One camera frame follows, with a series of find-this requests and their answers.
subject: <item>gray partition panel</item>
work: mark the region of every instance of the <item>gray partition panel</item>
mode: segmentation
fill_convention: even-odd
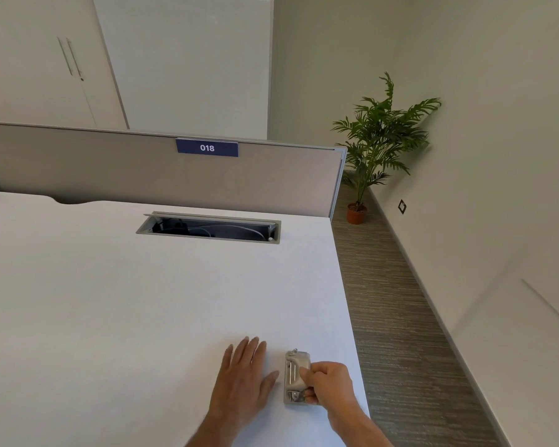
[[[67,203],[333,214],[342,147],[237,140],[238,158],[217,157],[179,154],[175,137],[0,124],[0,191]]]

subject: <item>white cable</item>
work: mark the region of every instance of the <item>white cable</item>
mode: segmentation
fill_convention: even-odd
[[[203,228],[190,228],[188,229],[188,231],[205,231],[209,234],[209,237],[211,236],[211,232],[209,232],[207,229],[203,229]]]
[[[261,236],[261,238],[265,241],[267,241],[267,238],[265,238],[265,236],[260,233],[259,231],[255,231],[254,229],[251,228],[245,228],[242,226],[237,226],[235,224],[211,224],[211,225],[207,225],[207,226],[203,226],[204,228],[239,228],[239,229],[244,229],[245,231],[251,231],[254,232],[258,235]]]

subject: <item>white desk surface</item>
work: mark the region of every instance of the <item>white desk surface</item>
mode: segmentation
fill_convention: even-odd
[[[281,220],[280,244],[136,234],[154,210]],[[281,395],[298,348],[368,412],[328,218],[0,193],[0,446],[182,446],[247,334],[281,373],[235,445],[342,445]]]

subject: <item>metal handle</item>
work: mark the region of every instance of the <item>metal handle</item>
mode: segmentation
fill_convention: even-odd
[[[79,77],[81,78],[81,81],[84,82],[85,79],[83,78],[83,74],[81,73],[81,69],[79,69],[79,63],[77,62],[77,59],[75,58],[75,52],[73,51],[73,44],[70,42],[70,39],[68,37],[66,38],[66,42],[68,42],[68,48],[70,49],[70,54],[73,55],[73,61],[75,62],[75,67],[77,68],[77,72],[79,73]]]
[[[70,64],[68,63],[68,58],[66,57],[66,52],[64,51],[64,45],[62,45],[62,40],[60,39],[60,37],[58,37],[58,43],[60,44],[60,50],[62,51],[62,54],[64,55],[64,60],[66,61],[66,66],[68,67],[68,71],[72,75],[73,74],[73,69],[70,67]]]

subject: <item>number sign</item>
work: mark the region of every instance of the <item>number sign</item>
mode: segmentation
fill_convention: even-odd
[[[239,156],[239,144],[237,142],[176,138],[176,148],[180,154]]]

